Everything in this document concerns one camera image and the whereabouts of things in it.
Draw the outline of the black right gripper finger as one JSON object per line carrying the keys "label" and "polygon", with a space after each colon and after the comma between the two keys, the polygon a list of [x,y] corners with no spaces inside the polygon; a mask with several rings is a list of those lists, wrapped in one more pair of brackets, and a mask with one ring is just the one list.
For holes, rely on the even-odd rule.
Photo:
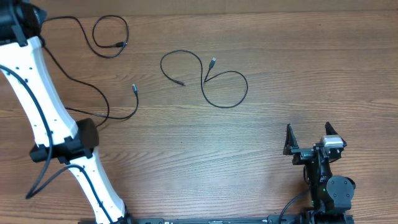
{"label": "black right gripper finger", "polygon": [[338,135],[338,133],[335,131],[333,126],[330,124],[330,122],[325,123],[325,131],[326,131],[326,135]]}
{"label": "black right gripper finger", "polygon": [[295,138],[292,125],[288,124],[286,129],[286,137],[285,144],[283,149],[283,155],[294,155],[299,151],[299,145],[297,144],[297,140]]}

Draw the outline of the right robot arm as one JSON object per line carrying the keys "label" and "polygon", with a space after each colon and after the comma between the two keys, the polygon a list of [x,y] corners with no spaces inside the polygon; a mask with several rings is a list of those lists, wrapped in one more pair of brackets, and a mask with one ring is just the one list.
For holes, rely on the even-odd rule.
{"label": "right robot arm", "polygon": [[[293,165],[303,165],[303,178],[308,189],[294,197],[281,211],[278,222],[289,223],[353,223],[346,212],[351,209],[356,184],[353,179],[333,175],[330,164],[341,159],[346,141],[325,123],[326,134],[311,148],[299,147],[291,124],[287,125],[283,154],[292,156]],[[300,214],[286,217],[287,209],[297,200],[310,194],[311,207]]]}

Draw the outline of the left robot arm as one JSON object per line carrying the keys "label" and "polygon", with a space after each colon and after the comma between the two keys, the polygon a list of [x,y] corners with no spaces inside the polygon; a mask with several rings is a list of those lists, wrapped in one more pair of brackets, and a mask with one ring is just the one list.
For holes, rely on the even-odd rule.
{"label": "left robot arm", "polygon": [[45,17],[46,12],[29,1],[1,1],[1,71],[32,127],[35,146],[30,157],[45,163],[25,197],[34,197],[69,170],[94,211],[95,223],[132,223],[101,163],[96,125],[90,118],[75,121],[53,85],[42,53]]}

